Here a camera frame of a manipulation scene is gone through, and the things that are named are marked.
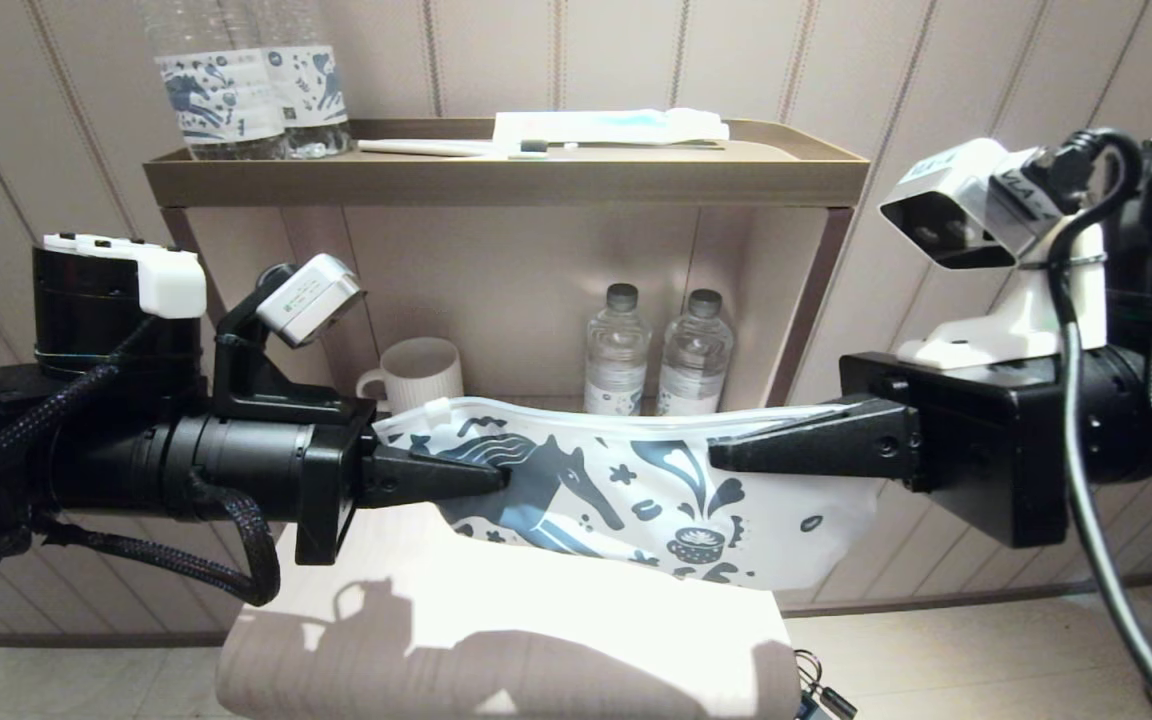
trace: white sticker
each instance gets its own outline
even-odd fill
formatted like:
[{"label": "white sticker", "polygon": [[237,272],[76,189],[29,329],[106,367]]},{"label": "white sticker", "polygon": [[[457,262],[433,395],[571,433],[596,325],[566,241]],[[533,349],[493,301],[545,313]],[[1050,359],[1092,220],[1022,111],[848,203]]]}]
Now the white sticker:
[{"label": "white sticker", "polygon": [[680,372],[675,367],[660,367],[660,392],[657,395],[657,415],[717,414],[718,399],[723,393],[727,374],[700,378],[699,372]]},{"label": "white sticker", "polygon": [[643,387],[628,392],[614,392],[585,382],[585,414],[621,415],[639,414],[643,409]]},{"label": "white sticker", "polygon": [[265,61],[285,126],[334,126],[348,119],[332,46],[266,47]]},{"label": "white sticker", "polygon": [[957,156],[958,147],[952,147],[945,152],[938,152],[938,154],[932,156],[931,158],[919,160],[919,162],[910,168],[909,172],[905,173],[905,176],[902,177],[896,184],[915,181],[916,179],[929,176],[929,174],[940,170],[941,168],[950,167]]},{"label": "white sticker", "polygon": [[259,50],[162,55],[162,74],[180,132],[189,145],[262,141],[282,135],[270,76]]},{"label": "white sticker", "polygon": [[657,415],[708,415],[718,414],[718,395],[689,400],[661,388],[657,396]]},{"label": "white sticker", "polygon": [[1058,220],[1064,213],[1061,213],[1058,209],[1055,202],[1052,202],[1051,197],[1043,188],[1038,187],[1033,182],[1030,182],[1020,168],[1009,168],[1006,173],[998,174],[998,182],[1001,182],[1007,188],[1007,191],[1024,204],[1025,209],[1029,209],[1030,213],[1033,213],[1039,220]]}]

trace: tile floor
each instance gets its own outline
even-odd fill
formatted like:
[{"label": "tile floor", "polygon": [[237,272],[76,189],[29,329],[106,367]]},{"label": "tile floor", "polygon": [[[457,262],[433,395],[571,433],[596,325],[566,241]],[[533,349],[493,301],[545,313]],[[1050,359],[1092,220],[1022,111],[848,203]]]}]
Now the tile floor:
[{"label": "tile floor", "polygon": [[[1134,600],[1152,632],[1152,588]],[[786,623],[863,719],[1152,719],[1093,596]],[[228,717],[219,653],[0,647],[0,720]]]}]

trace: plastic water bottle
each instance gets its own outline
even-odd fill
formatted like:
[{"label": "plastic water bottle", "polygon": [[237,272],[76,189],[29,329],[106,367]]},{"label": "plastic water bottle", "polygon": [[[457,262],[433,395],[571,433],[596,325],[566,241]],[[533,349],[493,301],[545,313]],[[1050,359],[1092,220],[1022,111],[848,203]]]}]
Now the plastic water bottle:
[{"label": "plastic water bottle", "polygon": [[718,411],[735,338],[718,311],[723,296],[692,291],[687,311],[664,333],[657,415],[704,415]]},{"label": "plastic water bottle", "polygon": [[241,0],[137,0],[195,160],[279,160],[282,111]]},{"label": "plastic water bottle", "polygon": [[637,311],[639,288],[607,288],[607,306],[594,314],[585,333],[585,411],[637,415],[649,377],[652,328]]},{"label": "plastic water bottle", "polygon": [[291,158],[349,149],[349,118],[316,0],[251,0]]}]

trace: bottle label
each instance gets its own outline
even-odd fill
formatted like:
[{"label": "bottle label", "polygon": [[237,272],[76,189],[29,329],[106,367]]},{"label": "bottle label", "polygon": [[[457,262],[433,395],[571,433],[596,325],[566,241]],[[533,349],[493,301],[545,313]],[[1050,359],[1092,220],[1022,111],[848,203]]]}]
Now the bottle label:
[{"label": "bottle label", "polygon": [[726,373],[700,378],[699,373],[680,372],[675,367],[660,367],[660,392],[657,395],[657,415],[717,414],[718,399],[723,393]]},{"label": "bottle label", "polygon": [[285,126],[334,126],[348,119],[332,46],[266,47],[265,61]]},{"label": "bottle label", "polygon": [[643,388],[615,392],[585,381],[585,414],[637,415],[643,407]]},{"label": "bottle label", "polygon": [[259,50],[160,55],[154,61],[177,112],[180,135],[189,145],[282,135],[283,123]]}]

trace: plastic pouch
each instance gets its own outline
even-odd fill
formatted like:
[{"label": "plastic pouch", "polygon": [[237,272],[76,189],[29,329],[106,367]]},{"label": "plastic pouch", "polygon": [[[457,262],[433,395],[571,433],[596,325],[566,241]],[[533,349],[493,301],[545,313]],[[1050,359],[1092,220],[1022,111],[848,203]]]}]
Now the plastic pouch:
[{"label": "plastic pouch", "polygon": [[463,536],[790,589],[820,582],[865,532],[881,480],[715,470],[708,439],[833,410],[616,418],[455,397],[380,420],[376,433],[388,446],[511,470],[503,491],[438,503]]}]

